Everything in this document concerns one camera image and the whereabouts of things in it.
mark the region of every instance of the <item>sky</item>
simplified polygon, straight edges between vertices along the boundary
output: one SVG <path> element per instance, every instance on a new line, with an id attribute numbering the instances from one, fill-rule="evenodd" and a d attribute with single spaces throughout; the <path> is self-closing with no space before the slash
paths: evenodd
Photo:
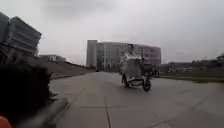
<path id="1" fill-rule="evenodd" d="M 162 62 L 212 59 L 224 52 L 223 0 L 0 0 L 42 35 L 39 54 L 86 62 L 87 40 L 161 47 Z"/>

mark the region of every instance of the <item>tricycle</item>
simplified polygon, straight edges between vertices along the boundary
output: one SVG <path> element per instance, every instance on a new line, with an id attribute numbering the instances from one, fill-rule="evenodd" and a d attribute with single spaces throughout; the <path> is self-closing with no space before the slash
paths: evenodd
<path id="1" fill-rule="evenodd" d="M 151 73 L 144 72 L 144 62 L 139 57 L 126 57 L 120 74 L 125 87 L 142 86 L 145 92 L 151 89 Z"/>

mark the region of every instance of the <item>road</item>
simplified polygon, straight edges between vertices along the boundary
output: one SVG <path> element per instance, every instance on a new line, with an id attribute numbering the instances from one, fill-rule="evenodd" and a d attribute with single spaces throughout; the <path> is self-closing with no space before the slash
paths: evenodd
<path id="1" fill-rule="evenodd" d="M 91 73 L 58 79 L 51 90 L 69 108 L 58 128 L 223 128 L 224 85 L 153 79 L 152 90 L 124 88 L 120 76 Z"/>

